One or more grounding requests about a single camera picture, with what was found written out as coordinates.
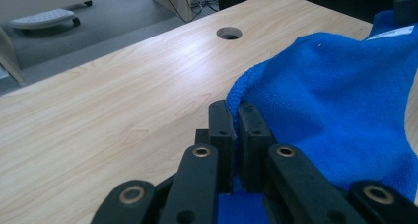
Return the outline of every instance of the floor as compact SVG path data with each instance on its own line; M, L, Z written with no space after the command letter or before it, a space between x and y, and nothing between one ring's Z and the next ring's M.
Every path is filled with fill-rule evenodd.
M197 1L204 0L192 0L193 11L198 13L195 20L214 13ZM211 3L217 10L216 0ZM69 21L25 35L0 23L12 40L25 77L24 84L10 76L0 79L0 95L185 24L153 0L93 0L91 7L81 3L64 9L73 11L81 25L74 27Z

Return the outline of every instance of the blue cloth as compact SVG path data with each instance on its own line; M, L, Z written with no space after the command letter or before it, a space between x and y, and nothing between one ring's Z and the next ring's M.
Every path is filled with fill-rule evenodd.
M401 27L392 11L381 12L371 36ZM413 200L418 159L404 115L417 66L417 26L410 34L370 40L316 33L247 70L227 106L237 124L239 103L255 104L279 143L299 147L338 187L374 180ZM245 199L239 194L221 195L219 208L233 208ZM256 206L234 209L249 220ZM230 213L220 211L219 223L231 223L223 221Z

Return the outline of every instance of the white object on floor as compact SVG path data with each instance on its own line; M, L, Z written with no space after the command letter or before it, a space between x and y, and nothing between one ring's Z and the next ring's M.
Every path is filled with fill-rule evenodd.
M43 29L58 25L64 21L72 20L74 26L80 25L80 20L74 12L64 9L55 9L40 14L12 20L9 24L15 29L31 30Z

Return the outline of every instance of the light wood tabletop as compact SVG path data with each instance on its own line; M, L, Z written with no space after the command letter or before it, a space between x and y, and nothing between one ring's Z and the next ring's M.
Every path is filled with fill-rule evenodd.
M249 67L303 35L370 29L304 0L249 0L0 97L0 223L90 223L117 185L175 173Z

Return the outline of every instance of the round hole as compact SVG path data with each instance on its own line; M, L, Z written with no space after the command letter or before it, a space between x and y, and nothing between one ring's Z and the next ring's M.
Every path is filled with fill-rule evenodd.
M140 201L145 195L145 190L140 186L126 188L119 196L119 201L123 204L133 204Z
M210 155L210 150L205 147L198 147L193 149L193 155L196 157L207 157Z
M369 199L380 204L389 205L394 203L393 195L381 187L369 185L363 188L363 193Z
M295 156L295 151L290 147L278 147L276 149L277 154L283 157L293 157Z
M243 32L237 28L224 27L219 29L216 35L222 39L238 39L243 35Z
M177 216L177 222L181 224L193 223L194 219L194 213L189 210L182 211Z
M347 222L345 215L336 210L328 211L328 219L331 221L331 223L335 224L344 224Z

